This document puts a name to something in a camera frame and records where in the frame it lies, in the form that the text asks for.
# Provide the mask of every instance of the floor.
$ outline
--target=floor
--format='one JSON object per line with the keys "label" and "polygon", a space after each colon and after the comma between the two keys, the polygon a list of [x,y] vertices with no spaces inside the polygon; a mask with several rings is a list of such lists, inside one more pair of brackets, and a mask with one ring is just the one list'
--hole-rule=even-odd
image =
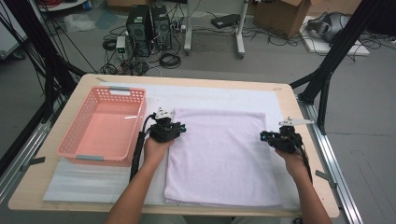
{"label": "floor", "polygon": [[[125,14],[118,16],[102,8],[85,12],[79,8],[67,13],[86,13],[100,28],[69,34],[73,42],[98,69],[104,64],[103,36],[125,23]],[[210,15],[196,19],[210,27]],[[254,82],[291,83],[313,72],[322,56],[307,53],[303,43],[293,47],[277,46],[268,42],[268,35],[244,38],[246,56],[235,54],[236,43],[231,35],[211,32],[194,33],[192,52],[179,53],[181,66],[174,70],[159,67],[150,69],[146,76],[189,77]],[[71,62],[91,72],[74,47],[66,40],[65,49]],[[283,40],[273,39],[281,45]],[[396,89],[394,62],[396,50],[382,46],[369,49],[369,57],[356,57],[356,62],[345,58],[335,71],[330,87],[326,131],[334,154],[344,173],[347,185],[358,206],[364,223],[396,223],[396,194],[393,173]],[[43,102],[39,82],[29,60],[0,61],[0,156],[10,147],[19,132]],[[104,213],[50,213],[11,211],[7,208],[9,195],[0,205],[0,223],[59,223],[103,222]],[[189,217],[189,223],[227,223],[227,217],[204,220]],[[341,215],[334,223],[347,223]]]}

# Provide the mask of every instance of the white towel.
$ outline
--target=white towel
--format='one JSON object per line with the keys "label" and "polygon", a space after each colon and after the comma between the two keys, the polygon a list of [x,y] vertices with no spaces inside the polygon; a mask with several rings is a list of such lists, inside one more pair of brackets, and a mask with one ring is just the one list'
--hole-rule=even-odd
{"label": "white towel", "polygon": [[176,109],[174,121],[187,131],[169,149],[168,202],[281,205],[263,113]]}

